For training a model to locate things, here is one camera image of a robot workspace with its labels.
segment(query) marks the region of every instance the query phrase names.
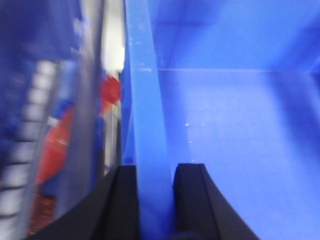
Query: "blue wall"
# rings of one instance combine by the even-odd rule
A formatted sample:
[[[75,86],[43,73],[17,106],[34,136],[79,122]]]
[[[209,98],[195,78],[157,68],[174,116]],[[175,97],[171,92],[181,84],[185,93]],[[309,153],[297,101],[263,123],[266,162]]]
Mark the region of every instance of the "blue wall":
[[[149,0],[158,68],[306,71],[320,55],[318,0]]]

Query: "blue plastic bin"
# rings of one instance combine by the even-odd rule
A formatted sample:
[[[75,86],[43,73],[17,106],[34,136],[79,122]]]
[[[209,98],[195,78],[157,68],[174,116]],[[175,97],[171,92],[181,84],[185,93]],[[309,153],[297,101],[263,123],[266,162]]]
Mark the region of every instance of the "blue plastic bin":
[[[142,237],[172,231],[177,164],[204,163],[260,239],[319,239],[320,2],[125,3],[122,151]]]

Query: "gray metal pole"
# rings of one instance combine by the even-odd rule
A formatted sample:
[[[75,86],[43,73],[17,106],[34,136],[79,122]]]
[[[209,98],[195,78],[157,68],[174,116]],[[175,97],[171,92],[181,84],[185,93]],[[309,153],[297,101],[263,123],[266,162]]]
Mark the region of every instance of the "gray metal pole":
[[[101,77],[104,0],[85,0],[88,31],[80,60],[79,79],[69,149],[62,172],[55,216],[62,216],[90,191]]]

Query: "blue surface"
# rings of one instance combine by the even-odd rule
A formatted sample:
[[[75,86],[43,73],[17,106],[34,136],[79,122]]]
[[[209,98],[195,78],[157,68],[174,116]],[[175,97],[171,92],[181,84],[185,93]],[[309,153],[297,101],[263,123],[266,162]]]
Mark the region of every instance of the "blue surface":
[[[320,236],[320,96],[305,73],[160,71],[172,171],[205,163],[262,240]]]
[[[125,1],[127,55],[122,82],[130,88],[124,89],[128,94],[122,98],[131,96],[132,104],[129,114],[130,104],[125,102],[127,111],[122,116],[128,125],[122,135],[128,139],[123,149],[134,146],[141,239],[162,240],[174,231],[174,196],[147,0],[138,3]],[[124,164],[127,161],[128,157],[123,159]]]
[[[144,9],[144,1],[134,2],[131,11]],[[318,240],[320,84],[311,73],[320,69],[320,1],[148,0],[148,9],[149,19],[127,9],[130,34],[147,41],[129,34],[129,55],[156,60],[148,68],[159,78],[145,76],[160,83],[171,172],[178,163],[205,163],[262,240]],[[153,45],[143,32],[149,21]],[[145,62],[127,62],[132,81],[135,64]],[[137,127],[149,126],[150,102],[158,101],[148,84],[130,87],[132,103],[134,88],[141,94],[133,132],[147,139],[163,124],[158,116],[153,128]],[[140,164],[152,169],[157,153],[140,147],[149,158]],[[152,179],[142,171],[138,177]]]
[[[308,70],[318,0],[148,0],[160,69]]]

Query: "red object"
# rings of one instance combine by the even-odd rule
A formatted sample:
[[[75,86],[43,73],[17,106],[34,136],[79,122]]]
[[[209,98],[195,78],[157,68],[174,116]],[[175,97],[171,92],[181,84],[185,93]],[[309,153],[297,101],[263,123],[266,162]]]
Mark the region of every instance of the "red object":
[[[120,82],[113,76],[102,79],[100,86],[101,112],[104,114],[112,105],[120,100]]]
[[[102,79],[100,86],[102,114],[105,114],[111,109],[112,104],[120,100],[120,91],[120,82],[116,78],[106,76]],[[73,116],[74,107],[71,107],[66,111],[58,125],[47,133],[35,181],[36,184],[43,184],[64,167]]]
[[[42,184],[64,166],[67,155],[74,107],[67,110],[61,121],[45,137],[36,184]]]

